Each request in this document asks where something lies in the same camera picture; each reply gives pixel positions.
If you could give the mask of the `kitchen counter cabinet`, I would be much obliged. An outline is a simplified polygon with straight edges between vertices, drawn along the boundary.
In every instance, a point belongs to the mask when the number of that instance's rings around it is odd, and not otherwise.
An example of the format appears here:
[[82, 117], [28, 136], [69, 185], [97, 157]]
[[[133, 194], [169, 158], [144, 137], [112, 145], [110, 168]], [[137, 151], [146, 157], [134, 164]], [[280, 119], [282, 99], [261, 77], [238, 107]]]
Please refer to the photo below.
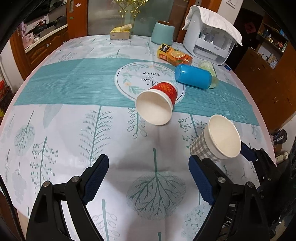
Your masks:
[[25, 54], [32, 70], [68, 40], [68, 26], [64, 25], [46, 34], [40, 40], [27, 47]]

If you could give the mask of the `wooden door frame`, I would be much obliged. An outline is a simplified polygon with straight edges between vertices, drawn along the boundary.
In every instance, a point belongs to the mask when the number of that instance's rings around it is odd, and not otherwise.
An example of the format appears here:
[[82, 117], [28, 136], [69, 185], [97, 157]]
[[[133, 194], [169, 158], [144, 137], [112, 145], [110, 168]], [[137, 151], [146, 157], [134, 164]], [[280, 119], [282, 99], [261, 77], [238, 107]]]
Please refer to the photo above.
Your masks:
[[69, 39], [88, 34], [88, 0], [67, 0], [66, 6]]

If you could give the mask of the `clear green glass cup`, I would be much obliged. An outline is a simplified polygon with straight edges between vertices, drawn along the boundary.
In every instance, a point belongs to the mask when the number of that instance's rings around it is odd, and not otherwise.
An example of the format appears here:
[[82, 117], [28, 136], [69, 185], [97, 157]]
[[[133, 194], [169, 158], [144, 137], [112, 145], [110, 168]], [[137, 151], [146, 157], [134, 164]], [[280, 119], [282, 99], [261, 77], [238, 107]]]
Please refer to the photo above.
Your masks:
[[217, 74], [216, 74], [213, 64], [210, 61], [202, 60], [199, 62], [198, 67], [203, 70], [207, 70], [211, 73], [212, 80], [211, 80], [211, 85], [209, 88], [210, 89], [215, 88], [219, 83], [219, 79], [217, 78]]

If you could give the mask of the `light blue canister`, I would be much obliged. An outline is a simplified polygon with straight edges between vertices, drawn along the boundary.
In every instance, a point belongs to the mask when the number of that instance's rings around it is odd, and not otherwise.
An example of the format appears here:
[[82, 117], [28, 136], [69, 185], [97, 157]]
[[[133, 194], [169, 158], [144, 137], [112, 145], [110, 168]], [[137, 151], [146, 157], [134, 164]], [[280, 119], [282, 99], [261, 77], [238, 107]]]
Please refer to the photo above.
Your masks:
[[175, 27], [166, 21], [157, 21], [152, 31], [151, 41], [155, 44], [167, 44], [173, 43]]

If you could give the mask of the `white desktop organizer cabinet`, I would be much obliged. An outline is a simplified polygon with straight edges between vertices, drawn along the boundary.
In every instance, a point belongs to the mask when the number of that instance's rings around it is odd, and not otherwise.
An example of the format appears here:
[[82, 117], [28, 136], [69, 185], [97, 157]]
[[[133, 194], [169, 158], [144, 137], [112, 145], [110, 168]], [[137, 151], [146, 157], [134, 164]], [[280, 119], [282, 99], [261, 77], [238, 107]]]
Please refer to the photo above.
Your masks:
[[203, 23], [197, 11], [193, 13], [183, 43], [193, 56], [216, 65], [223, 65], [236, 45], [227, 32]]

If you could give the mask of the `gold ornament door decoration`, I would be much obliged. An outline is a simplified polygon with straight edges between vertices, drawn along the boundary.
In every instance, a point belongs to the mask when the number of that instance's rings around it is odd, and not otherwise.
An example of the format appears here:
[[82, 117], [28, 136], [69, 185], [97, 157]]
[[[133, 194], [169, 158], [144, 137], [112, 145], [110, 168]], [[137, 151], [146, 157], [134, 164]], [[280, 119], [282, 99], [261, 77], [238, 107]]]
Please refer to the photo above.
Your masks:
[[127, 13], [130, 13], [132, 25], [134, 25], [135, 19], [140, 13], [140, 8], [145, 6], [149, 0], [114, 0], [113, 2], [118, 5], [118, 12], [122, 19], [125, 18]]

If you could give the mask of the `blue plastic cup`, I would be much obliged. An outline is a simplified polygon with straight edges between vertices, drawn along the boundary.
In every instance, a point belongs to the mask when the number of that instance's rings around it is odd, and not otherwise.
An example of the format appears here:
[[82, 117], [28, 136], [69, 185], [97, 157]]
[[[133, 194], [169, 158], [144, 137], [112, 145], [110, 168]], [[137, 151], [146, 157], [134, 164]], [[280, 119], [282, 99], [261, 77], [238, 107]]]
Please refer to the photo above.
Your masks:
[[179, 64], [175, 68], [175, 80], [178, 83], [205, 90], [212, 83], [212, 75], [207, 70], [187, 64]]

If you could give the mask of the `white cloth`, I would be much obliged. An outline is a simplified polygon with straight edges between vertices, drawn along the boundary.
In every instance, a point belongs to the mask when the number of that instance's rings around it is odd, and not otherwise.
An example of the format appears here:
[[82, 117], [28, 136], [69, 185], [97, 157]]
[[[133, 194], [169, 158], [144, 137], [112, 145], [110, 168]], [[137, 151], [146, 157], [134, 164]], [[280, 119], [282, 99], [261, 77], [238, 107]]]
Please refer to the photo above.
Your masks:
[[185, 23], [182, 30], [188, 29], [194, 13], [198, 13], [202, 23], [213, 28], [224, 30], [237, 42], [237, 44], [242, 46], [241, 33], [234, 27], [234, 25], [232, 25], [228, 20], [226, 20], [221, 15], [209, 9], [203, 8], [201, 6], [193, 5], [190, 7], [189, 12], [185, 17]]

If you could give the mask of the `grey checked paper cup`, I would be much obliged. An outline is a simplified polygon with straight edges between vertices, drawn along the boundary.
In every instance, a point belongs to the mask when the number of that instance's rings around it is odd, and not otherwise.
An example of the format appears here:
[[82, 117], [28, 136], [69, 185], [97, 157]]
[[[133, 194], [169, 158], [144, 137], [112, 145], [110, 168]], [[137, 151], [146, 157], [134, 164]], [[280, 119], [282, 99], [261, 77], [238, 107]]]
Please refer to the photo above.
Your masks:
[[241, 151], [241, 138], [234, 124], [222, 115], [210, 117], [202, 133], [191, 144], [190, 154], [214, 162], [235, 158]]

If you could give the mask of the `red paper cup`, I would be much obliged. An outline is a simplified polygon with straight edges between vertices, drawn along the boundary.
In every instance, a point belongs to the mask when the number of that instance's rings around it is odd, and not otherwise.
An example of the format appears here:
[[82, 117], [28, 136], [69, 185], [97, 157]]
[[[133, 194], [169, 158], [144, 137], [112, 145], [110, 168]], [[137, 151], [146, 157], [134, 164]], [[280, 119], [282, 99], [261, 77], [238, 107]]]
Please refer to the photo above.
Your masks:
[[141, 92], [135, 101], [138, 114], [148, 123], [156, 126], [167, 124], [173, 114], [178, 91], [169, 82], [159, 82]]

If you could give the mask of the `dark wooden cabinet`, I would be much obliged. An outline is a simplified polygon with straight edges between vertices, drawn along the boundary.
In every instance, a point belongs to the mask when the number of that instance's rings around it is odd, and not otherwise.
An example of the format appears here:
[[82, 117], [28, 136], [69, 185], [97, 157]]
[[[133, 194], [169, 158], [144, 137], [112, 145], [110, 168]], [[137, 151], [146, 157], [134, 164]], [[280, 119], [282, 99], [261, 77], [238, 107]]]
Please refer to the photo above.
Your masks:
[[235, 69], [268, 130], [282, 127], [295, 113], [295, 48], [281, 27], [265, 15]]

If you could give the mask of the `orange juice bottle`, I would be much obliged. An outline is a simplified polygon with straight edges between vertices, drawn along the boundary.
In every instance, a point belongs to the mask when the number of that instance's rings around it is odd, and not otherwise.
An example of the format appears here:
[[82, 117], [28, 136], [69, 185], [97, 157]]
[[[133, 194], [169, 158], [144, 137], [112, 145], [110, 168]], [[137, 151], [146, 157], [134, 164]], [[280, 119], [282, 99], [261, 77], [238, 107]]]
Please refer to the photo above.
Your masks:
[[167, 61], [173, 66], [178, 66], [179, 64], [191, 65], [193, 61], [193, 58], [190, 55], [174, 49], [166, 44], [161, 44], [159, 46], [157, 50], [157, 57]]

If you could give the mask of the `yellow tissue box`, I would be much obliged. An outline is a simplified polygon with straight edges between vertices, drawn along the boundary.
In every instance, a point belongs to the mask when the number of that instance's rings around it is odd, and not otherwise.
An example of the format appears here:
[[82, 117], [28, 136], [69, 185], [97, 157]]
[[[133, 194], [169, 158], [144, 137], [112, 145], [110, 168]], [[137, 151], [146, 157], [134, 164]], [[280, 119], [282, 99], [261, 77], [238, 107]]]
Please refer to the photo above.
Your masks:
[[127, 24], [122, 27], [115, 27], [110, 32], [111, 40], [127, 40], [130, 39], [132, 24]]

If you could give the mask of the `patterned teal tablecloth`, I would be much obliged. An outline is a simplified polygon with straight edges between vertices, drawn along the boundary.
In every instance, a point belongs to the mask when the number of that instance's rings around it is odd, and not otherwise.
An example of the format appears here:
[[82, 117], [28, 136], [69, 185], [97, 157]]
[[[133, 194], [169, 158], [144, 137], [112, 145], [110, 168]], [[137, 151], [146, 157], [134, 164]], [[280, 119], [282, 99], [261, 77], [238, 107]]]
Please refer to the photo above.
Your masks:
[[149, 37], [72, 39], [26, 79], [1, 124], [1, 176], [15, 208], [31, 214], [45, 181], [64, 183], [101, 154], [109, 169], [89, 214], [105, 240], [192, 240], [209, 211], [189, 172], [193, 140], [212, 115], [245, 144], [274, 157], [266, 125], [237, 76], [215, 66], [216, 88], [175, 83], [170, 121], [155, 126], [135, 109], [139, 93], [174, 82], [174, 66]]

